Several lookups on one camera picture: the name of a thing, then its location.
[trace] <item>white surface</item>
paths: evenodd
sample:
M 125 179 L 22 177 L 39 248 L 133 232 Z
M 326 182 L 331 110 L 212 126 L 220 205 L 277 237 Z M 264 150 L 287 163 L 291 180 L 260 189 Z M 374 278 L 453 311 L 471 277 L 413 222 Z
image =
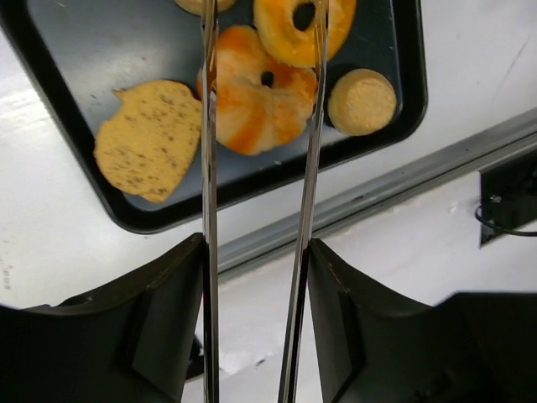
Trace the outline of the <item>white surface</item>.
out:
M 424 2 L 423 18 L 423 124 L 401 144 L 322 173 L 318 201 L 537 106 L 537 2 L 434 0 Z M 0 69 L 0 265 L 11 284 L 0 287 L 0 303 L 58 303 L 201 229 L 199 220 L 151 237 L 119 228 L 2 38 Z M 294 183 L 222 211 L 221 243 L 296 212 L 301 189 Z
M 430 305 L 461 290 L 536 292 L 535 239 L 507 236 L 480 249 L 478 202 L 479 174 L 472 173 L 325 242 L 362 272 Z M 276 401 L 292 265 L 288 255 L 222 287 L 222 403 Z M 308 302 L 299 403 L 321 403 L 315 356 Z M 183 401 L 202 401 L 201 379 L 187 384 Z

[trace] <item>tray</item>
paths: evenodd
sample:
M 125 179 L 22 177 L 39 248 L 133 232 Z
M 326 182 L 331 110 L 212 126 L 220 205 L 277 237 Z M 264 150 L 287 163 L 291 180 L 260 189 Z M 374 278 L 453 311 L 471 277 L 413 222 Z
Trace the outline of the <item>tray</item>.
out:
M 221 13 L 221 29 L 250 24 L 252 5 L 238 0 Z M 119 106 L 112 89 L 159 78 L 194 87 L 202 62 L 199 17 L 173 0 L 0 0 L 0 23 L 117 224 L 155 233 L 200 216 L 199 150 L 175 193 L 160 204 L 113 188 L 93 158 L 94 134 Z M 420 124 L 427 91 L 419 0 L 358 0 L 352 31 L 329 62 L 327 91 L 356 67 L 392 82 L 398 112 L 388 127 L 362 138 L 326 128 L 321 169 L 406 139 Z M 219 208 L 301 178 L 307 137 L 256 157 L 219 146 Z

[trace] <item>round bread roll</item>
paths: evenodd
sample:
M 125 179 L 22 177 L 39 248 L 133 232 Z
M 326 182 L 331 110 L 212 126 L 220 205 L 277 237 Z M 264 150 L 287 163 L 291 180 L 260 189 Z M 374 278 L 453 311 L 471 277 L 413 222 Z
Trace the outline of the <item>round bread roll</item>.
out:
M 201 15 L 203 13 L 203 2 L 205 0 L 175 0 L 175 2 L 183 8 L 185 11 L 195 15 Z M 217 0 L 218 11 L 226 11 L 237 0 Z
M 276 60 L 298 67 L 315 65 L 315 3 L 317 0 L 254 0 L 253 16 L 264 48 Z M 329 0 L 328 60 L 351 31 L 357 0 Z M 305 24 L 297 21 L 309 14 Z
M 384 76 L 357 69 L 335 84 L 328 100 L 328 116 L 340 132 L 365 136 L 387 126 L 396 107 L 395 90 Z
M 96 135 L 99 170 L 120 191 L 164 202 L 194 159 L 201 101 L 176 81 L 148 81 L 115 91 L 122 105 Z
M 216 43 L 216 139 L 256 155 L 298 138 L 313 112 L 317 80 L 311 69 L 279 63 L 255 29 L 234 25 Z M 201 73 L 198 92 L 202 97 Z

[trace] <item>metal rod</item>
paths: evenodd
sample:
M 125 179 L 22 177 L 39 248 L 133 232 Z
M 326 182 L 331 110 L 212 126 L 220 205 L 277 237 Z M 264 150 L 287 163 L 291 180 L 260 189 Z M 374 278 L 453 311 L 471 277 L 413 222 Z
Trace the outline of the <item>metal rod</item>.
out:
M 278 403 L 294 403 L 300 357 L 300 336 L 304 319 L 304 305 L 308 265 L 310 262 L 311 226 L 315 205 L 315 189 L 319 170 L 323 103 L 326 87 L 326 60 L 328 56 L 328 0 L 315 0 L 315 73 L 317 94 L 310 126 L 310 141 L 306 157 L 304 189 L 300 209 L 299 234 L 295 250 L 295 264 L 291 282 L 289 312 L 285 331 L 284 359 L 279 382 Z
M 203 177 L 203 345 L 205 403 L 220 400 L 218 357 L 218 254 L 216 226 L 216 40 L 218 6 L 204 0 L 201 15 L 202 82 L 201 173 Z

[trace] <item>dark spot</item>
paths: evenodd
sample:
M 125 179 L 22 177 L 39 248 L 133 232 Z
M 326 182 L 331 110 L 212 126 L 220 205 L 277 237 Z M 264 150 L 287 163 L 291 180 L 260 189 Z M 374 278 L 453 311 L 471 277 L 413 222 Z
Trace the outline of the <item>dark spot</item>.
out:
M 299 31 L 306 31 L 315 18 L 315 4 L 314 3 L 302 3 L 293 13 L 293 25 Z
M 171 99 L 171 98 L 168 98 L 167 96 L 165 96 L 164 94 L 160 94 L 160 100 L 164 103 L 167 103 L 168 105 L 173 105 L 174 104 L 174 100 Z
M 272 71 L 264 71 L 261 75 L 261 85 L 272 88 L 274 85 L 274 73 Z

